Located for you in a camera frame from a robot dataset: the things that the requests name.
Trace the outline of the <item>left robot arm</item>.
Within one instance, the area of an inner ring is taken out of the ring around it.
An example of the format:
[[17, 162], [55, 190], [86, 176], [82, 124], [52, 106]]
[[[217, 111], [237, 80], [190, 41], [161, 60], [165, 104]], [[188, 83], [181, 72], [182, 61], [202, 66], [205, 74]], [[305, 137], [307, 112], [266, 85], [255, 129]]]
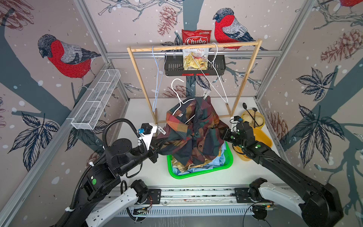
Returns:
[[[134, 148], [128, 139], [118, 139], [112, 145], [107, 143], [108, 130], [117, 123], [131, 127], [138, 139], [137, 147]], [[140, 129], [124, 118], [109, 123], [102, 134], [103, 155], [90, 162], [76, 185], [70, 206], [55, 226], [102, 227], [118, 213], [133, 206], [137, 206], [137, 211], [131, 217], [135, 221], [144, 219], [152, 206], [160, 203], [161, 191], [149, 189], [142, 180], [135, 180], [128, 187], [121, 177], [135, 177], [128, 172], [142, 166], [147, 159], [156, 163], [160, 148], [154, 134], [158, 131], [165, 134], [153, 123], [143, 123]]]

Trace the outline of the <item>light blue long-sleeve shirt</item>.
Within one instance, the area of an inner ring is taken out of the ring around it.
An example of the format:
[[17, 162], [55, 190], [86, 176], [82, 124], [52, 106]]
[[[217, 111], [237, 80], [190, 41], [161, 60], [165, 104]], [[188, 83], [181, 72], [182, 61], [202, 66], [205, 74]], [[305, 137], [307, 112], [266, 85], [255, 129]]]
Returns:
[[226, 143], [224, 143], [219, 148], [219, 154], [213, 160], [205, 159], [205, 162], [200, 165], [190, 164], [189, 166], [184, 166], [181, 162], [177, 161], [177, 159], [173, 156], [169, 156], [171, 160], [169, 160], [169, 164], [171, 167], [169, 168], [169, 172], [171, 176], [181, 177], [181, 176], [189, 176], [193, 173], [198, 172], [206, 172], [208, 170], [213, 170], [215, 168], [222, 167], [226, 163]]

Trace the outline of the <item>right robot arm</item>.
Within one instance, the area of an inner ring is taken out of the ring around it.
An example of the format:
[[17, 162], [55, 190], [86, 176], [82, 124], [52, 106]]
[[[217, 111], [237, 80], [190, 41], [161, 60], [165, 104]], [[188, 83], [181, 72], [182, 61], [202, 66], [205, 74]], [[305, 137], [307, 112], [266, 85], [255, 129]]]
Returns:
[[255, 140], [248, 122], [238, 123], [237, 131], [226, 128], [221, 138], [240, 147], [244, 155], [255, 163], [270, 170], [285, 182], [292, 191], [287, 191], [258, 178], [250, 184], [249, 197], [256, 203], [270, 201], [285, 207], [301, 217], [309, 227], [333, 227], [344, 216], [338, 190], [303, 174], [269, 146]]

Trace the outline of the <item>dark red plaid shirt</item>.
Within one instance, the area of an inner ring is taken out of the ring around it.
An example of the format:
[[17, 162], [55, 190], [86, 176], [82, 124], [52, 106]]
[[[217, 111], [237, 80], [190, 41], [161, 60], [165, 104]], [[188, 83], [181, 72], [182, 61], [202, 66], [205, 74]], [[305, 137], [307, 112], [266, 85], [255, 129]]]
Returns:
[[160, 134], [157, 140], [163, 145], [160, 155], [172, 155], [183, 165], [200, 165], [205, 159], [213, 160], [224, 144], [221, 135], [228, 125], [219, 119], [211, 97], [196, 97], [184, 101], [166, 113], [166, 135]]

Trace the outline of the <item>yellow plaid flannel shirt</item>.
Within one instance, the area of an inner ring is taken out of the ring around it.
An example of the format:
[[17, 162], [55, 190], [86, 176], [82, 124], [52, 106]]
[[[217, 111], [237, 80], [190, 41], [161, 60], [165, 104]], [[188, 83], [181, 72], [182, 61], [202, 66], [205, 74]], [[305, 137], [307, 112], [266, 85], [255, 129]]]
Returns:
[[199, 169], [199, 168], [203, 169], [203, 168], [207, 167], [207, 165], [212, 163], [212, 160], [205, 159], [205, 162], [203, 164], [200, 164], [200, 165], [196, 165], [194, 163], [183, 165], [176, 158], [172, 157], [171, 163], [172, 163], [173, 173], [176, 174], [177, 176], [181, 176], [181, 175], [184, 175], [184, 174], [189, 174], [189, 173], [192, 173], [192, 172], [196, 172], [197, 169]]

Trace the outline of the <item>white wire hanger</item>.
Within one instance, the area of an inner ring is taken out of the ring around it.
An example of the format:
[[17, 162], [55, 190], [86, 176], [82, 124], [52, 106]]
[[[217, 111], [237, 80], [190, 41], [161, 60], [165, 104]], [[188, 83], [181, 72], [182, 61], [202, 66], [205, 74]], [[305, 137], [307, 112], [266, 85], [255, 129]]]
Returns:
[[166, 56], [163, 57], [163, 64], [160, 64], [162, 60], [157, 60], [157, 58], [155, 56], [155, 52], [154, 52], [154, 46], [152, 47], [152, 56], [153, 56], [153, 59], [155, 61], [156, 68], [157, 68], [157, 74], [155, 77], [156, 87], [155, 87], [155, 91], [154, 91], [155, 97], [154, 97], [154, 101], [153, 101], [153, 105], [152, 105], [152, 111], [153, 111], [153, 113], [156, 113], [158, 96], [160, 93], [160, 87], [161, 87], [161, 83], [162, 83], [163, 76], [164, 76], [164, 66], [165, 66]]

